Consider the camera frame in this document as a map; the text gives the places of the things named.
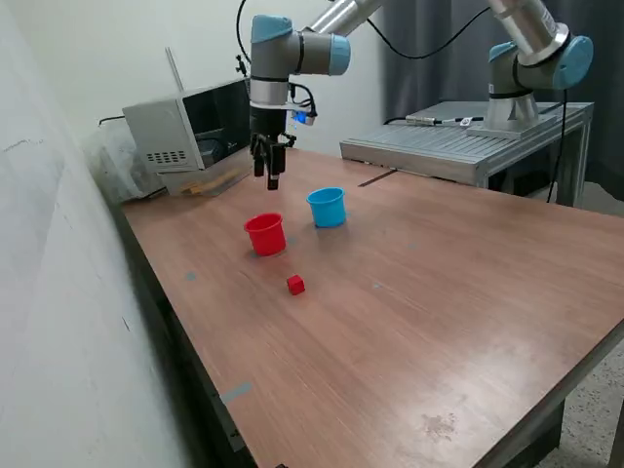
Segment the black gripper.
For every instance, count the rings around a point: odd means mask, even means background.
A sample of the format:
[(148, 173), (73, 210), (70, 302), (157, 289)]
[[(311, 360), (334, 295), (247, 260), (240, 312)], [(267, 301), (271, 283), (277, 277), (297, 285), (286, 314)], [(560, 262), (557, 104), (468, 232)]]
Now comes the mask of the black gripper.
[[(286, 131), (287, 111), (281, 108), (250, 107), (251, 154), (253, 174), (264, 176), (265, 144), (263, 136), (277, 139)], [(286, 146), (277, 141), (267, 143), (268, 190), (279, 189), (280, 175), (286, 169)]]

